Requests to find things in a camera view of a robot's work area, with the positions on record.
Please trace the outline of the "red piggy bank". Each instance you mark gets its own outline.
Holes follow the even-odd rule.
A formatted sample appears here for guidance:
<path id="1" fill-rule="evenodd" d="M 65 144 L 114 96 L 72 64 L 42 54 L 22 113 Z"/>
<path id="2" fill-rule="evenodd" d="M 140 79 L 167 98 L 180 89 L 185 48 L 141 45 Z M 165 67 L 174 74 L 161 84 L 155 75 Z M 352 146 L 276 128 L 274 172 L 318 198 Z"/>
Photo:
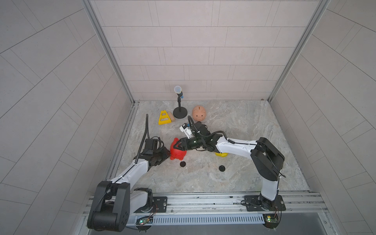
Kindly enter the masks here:
<path id="1" fill-rule="evenodd" d="M 175 159 L 178 159 L 180 161 L 182 161 L 185 157 L 185 155 L 187 154 L 187 151 L 181 151 L 181 150 L 178 150 L 178 149 L 175 149 L 174 148 L 174 145 L 179 141 L 178 138 L 174 138 L 171 146 L 170 146 L 170 159 L 171 160 L 175 160 Z"/>

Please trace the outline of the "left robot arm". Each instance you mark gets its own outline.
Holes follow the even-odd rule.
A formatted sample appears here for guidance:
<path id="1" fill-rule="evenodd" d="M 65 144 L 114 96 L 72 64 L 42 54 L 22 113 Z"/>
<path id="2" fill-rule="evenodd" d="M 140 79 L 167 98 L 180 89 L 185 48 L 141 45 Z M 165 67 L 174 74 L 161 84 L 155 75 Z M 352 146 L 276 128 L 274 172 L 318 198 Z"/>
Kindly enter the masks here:
<path id="1" fill-rule="evenodd" d="M 146 139 L 141 146 L 144 150 L 126 170 L 112 180 L 98 184 L 87 221 L 89 229 L 121 232 L 132 213 L 155 210 L 152 189 L 134 186 L 153 166 L 169 158 L 170 151 L 160 139 Z"/>

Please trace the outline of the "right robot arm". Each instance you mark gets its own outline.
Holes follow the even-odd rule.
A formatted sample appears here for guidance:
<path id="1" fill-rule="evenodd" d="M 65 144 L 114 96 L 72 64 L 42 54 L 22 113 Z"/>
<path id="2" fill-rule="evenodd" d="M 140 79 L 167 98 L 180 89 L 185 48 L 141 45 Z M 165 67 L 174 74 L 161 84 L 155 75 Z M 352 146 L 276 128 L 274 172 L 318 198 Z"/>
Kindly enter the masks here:
<path id="1" fill-rule="evenodd" d="M 279 195 L 280 177 L 284 165 L 284 155 L 267 139 L 245 141 L 227 137 L 224 131 L 209 132 L 201 122 L 185 123 L 180 127 L 185 137 L 173 144 L 180 151 L 198 150 L 215 154 L 235 154 L 251 159 L 262 178 L 259 196 L 245 196 L 241 204 L 248 211 L 261 209 L 265 211 L 284 211 L 286 207 Z"/>

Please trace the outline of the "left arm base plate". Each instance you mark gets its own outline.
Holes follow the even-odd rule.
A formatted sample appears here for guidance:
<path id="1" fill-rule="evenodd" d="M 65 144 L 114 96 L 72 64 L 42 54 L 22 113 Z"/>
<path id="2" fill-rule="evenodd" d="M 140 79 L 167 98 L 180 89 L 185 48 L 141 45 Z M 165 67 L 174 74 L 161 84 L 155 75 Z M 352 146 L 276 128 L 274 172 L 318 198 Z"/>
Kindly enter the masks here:
<path id="1" fill-rule="evenodd" d="M 167 200 L 168 198 L 166 196 L 154 197 L 151 206 L 140 208 L 136 211 L 136 213 L 165 213 L 167 208 Z"/>

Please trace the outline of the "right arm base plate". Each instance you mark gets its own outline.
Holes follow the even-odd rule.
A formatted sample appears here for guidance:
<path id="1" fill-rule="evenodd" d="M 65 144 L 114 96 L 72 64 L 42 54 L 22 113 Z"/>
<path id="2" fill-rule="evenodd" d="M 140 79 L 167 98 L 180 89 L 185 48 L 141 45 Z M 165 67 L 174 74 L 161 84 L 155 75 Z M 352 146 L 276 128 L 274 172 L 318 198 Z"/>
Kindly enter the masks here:
<path id="1" fill-rule="evenodd" d="M 253 211 L 285 211 L 286 206 L 281 195 L 277 195 L 274 201 L 260 195 L 246 195 L 241 201 L 248 212 Z"/>

